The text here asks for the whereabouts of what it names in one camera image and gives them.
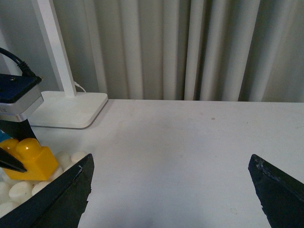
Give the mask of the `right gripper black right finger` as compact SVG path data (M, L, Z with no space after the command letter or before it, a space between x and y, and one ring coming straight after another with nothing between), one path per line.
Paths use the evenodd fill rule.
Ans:
M248 170L270 226L302 228L304 184L256 154L251 155Z

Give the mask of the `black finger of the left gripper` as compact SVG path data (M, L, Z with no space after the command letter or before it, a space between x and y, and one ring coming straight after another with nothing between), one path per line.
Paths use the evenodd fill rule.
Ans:
M0 149L0 167L17 172L27 171L22 162L20 162L18 159L10 155L2 148Z
M27 138L36 138L34 132L31 129L28 120L22 122L0 121L0 129L8 134L11 138L17 140L24 140Z

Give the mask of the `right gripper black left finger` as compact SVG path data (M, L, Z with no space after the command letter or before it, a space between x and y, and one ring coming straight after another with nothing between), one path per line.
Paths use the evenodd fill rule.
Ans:
M87 206L94 172L91 154L0 219L2 228L76 228Z

